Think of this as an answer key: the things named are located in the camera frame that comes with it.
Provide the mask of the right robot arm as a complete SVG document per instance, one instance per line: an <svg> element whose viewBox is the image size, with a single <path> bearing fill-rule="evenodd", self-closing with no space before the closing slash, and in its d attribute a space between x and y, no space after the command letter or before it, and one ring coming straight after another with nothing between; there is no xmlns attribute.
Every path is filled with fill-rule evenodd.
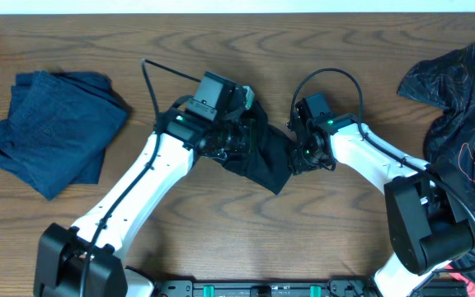
<svg viewBox="0 0 475 297"><path fill-rule="evenodd" d="M341 163L384 196L393 254L364 284L365 296L414 296L453 260L475 249L475 214L443 163L414 158L353 114L336 115L318 93L291 104L296 173Z"/></svg>

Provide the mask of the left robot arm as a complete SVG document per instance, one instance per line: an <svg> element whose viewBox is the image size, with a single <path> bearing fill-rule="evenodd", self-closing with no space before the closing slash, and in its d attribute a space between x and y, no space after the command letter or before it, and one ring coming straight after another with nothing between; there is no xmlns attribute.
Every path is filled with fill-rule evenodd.
<svg viewBox="0 0 475 297"><path fill-rule="evenodd" d="M252 150L249 86L207 72L195 95L158 115L143 151L107 195L70 228L51 224L39 241L35 296L150 296L154 283L125 265L131 245L161 199L197 158L224 160Z"/></svg>

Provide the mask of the plain black t-shirt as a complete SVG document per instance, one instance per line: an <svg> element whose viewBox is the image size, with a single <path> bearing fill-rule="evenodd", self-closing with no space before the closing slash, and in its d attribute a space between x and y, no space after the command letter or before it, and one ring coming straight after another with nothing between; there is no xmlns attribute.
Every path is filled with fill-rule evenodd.
<svg viewBox="0 0 475 297"><path fill-rule="evenodd" d="M256 121L256 147L248 155L229 156L219 164L227 171L246 177L278 195L292 172L289 169L289 149L292 140L268 123L268 116L258 101L242 114Z"/></svg>

